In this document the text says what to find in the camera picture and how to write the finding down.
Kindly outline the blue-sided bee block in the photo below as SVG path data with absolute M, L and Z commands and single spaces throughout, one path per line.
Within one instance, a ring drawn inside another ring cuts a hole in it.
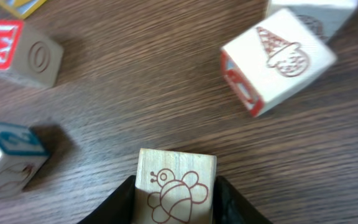
M 212 223 L 216 165 L 212 155 L 142 148 L 131 222 Z

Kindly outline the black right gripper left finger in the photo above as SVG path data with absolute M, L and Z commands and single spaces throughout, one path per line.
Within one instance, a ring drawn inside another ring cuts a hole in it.
M 130 175 L 106 200 L 78 224 L 131 224 L 135 175 Z

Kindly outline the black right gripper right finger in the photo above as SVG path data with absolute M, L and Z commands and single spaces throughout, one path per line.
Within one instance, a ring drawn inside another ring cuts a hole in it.
M 272 224 L 221 175 L 214 183 L 213 218 L 216 224 Z

